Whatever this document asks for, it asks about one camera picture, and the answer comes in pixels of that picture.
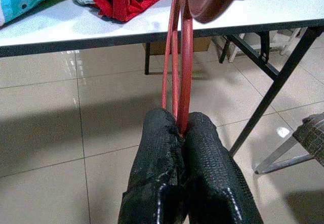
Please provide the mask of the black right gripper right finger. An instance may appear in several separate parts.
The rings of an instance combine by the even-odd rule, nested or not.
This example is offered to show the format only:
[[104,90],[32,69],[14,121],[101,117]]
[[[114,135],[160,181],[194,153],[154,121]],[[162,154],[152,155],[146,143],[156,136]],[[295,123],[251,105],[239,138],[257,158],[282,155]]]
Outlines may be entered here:
[[243,173],[203,113],[189,114],[184,159],[190,224],[263,224]]

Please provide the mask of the white table with black legs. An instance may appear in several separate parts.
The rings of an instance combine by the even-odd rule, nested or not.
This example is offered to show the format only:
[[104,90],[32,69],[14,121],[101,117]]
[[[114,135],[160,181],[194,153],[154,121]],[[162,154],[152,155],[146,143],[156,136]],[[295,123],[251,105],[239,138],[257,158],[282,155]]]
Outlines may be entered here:
[[[160,0],[127,23],[114,23],[72,0],[48,0],[26,18],[0,28],[0,58],[163,40],[172,0]],[[306,32],[231,148],[235,154],[315,39],[324,31],[324,0],[234,1],[218,19],[193,23],[196,37],[305,27]]]

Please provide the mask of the cardboard box under table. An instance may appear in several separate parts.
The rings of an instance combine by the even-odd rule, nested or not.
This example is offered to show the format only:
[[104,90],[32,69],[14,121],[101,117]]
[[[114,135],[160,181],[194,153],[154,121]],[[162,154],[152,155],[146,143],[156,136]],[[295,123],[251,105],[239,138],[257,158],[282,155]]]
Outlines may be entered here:
[[[193,39],[193,51],[205,52],[208,50],[212,38],[211,37],[197,37]],[[163,55],[165,53],[166,42],[156,41],[150,43],[150,55]]]

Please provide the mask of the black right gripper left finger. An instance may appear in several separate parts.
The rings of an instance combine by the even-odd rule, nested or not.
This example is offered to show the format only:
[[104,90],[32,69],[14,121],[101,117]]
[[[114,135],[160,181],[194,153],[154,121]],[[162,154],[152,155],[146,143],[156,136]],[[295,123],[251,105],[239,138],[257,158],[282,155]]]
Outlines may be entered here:
[[149,111],[123,193],[118,224],[183,224],[188,214],[183,141],[173,115]]

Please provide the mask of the red plastic clothes hanger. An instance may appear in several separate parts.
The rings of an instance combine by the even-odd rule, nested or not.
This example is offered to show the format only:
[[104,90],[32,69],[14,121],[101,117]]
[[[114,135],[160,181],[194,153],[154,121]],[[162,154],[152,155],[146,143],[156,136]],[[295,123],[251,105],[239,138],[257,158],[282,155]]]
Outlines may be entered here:
[[167,75],[172,58],[172,114],[179,133],[187,128],[193,58],[193,21],[209,23],[221,16],[233,0],[172,0],[167,31],[161,106],[167,106]]

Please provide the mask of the white plastic chair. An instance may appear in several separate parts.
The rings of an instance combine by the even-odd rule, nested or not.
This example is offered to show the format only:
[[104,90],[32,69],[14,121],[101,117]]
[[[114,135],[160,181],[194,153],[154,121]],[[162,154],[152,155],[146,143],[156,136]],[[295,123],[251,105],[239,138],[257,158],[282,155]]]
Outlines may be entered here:
[[[288,55],[288,51],[292,51],[292,45],[297,44],[299,39],[306,31],[306,27],[303,28],[291,28],[284,30],[272,30],[269,32],[269,46],[270,51],[279,51],[281,55]],[[261,39],[256,33],[241,33],[239,37],[243,39],[252,49],[258,53],[261,52]],[[226,44],[224,36],[213,36],[212,42],[216,47],[218,59],[221,59],[222,51]],[[237,55],[243,55],[243,51],[239,49],[233,42],[228,46],[226,52],[226,59],[229,63],[232,63]]]

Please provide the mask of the grey folding chair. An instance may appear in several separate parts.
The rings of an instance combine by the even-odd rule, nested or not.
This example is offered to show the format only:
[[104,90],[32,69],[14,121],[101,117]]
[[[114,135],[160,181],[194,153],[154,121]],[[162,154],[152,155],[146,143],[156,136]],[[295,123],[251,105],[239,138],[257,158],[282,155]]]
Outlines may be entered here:
[[[300,144],[306,154],[278,161],[294,145]],[[324,167],[324,112],[302,119],[302,124],[275,151],[254,169],[256,174],[267,174],[309,160],[316,160]]]

